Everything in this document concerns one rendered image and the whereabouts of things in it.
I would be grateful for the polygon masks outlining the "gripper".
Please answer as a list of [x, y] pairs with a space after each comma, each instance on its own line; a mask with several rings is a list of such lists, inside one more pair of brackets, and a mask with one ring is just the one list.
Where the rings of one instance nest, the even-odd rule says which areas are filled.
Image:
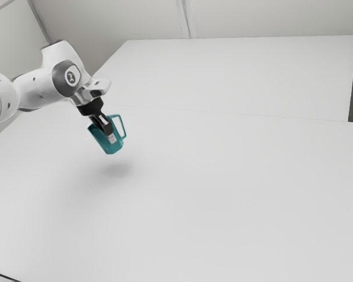
[[114, 144], [117, 141], [114, 135], [114, 127], [111, 120], [102, 113], [103, 105], [104, 101], [101, 98], [96, 98], [76, 108], [82, 116], [90, 116], [92, 122], [90, 133], [95, 139], [102, 142], [105, 138], [109, 144]]

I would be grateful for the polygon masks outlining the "teal faceted mug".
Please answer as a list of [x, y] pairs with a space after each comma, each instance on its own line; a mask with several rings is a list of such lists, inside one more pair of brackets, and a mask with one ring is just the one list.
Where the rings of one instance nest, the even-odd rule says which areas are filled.
[[[126, 138], [126, 130], [124, 128], [121, 115], [109, 115], [108, 119], [110, 120], [114, 130], [111, 135], [106, 136], [102, 130], [100, 130], [93, 123], [88, 126], [88, 130], [103, 149], [103, 151], [108, 155], [112, 155], [122, 149], [124, 145], [124, 139]], [[116, 127], [115, 119], [119, 120], [119, 125], [121, 126], [122, 133], [120, 133]]]

